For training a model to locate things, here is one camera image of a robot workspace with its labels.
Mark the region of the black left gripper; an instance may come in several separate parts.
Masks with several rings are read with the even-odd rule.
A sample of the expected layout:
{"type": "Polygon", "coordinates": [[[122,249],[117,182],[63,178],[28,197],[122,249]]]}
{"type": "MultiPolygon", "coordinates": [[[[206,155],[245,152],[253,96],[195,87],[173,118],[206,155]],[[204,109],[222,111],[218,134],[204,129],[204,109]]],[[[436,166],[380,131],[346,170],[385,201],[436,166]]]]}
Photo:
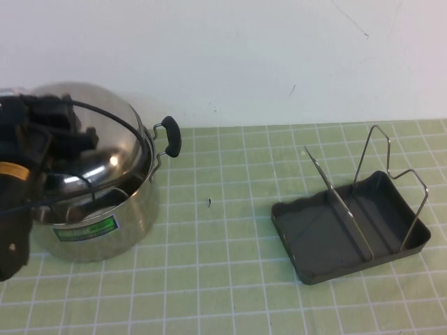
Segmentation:
{"type": "MultiPolygon", "coordinates": [[[[1,97],[1,161],[18,165],[42,165],[52,135],[30,120],[30,109],[18,96],[1,97]]],[[[53,128],[77,128],[71,103],[40,103],[34,107],[34,121],[53,128]]],[[[98,144],[95,127],[84,132],[52,131],[56,147],[67,151],[94,150],[98,144]]]]}

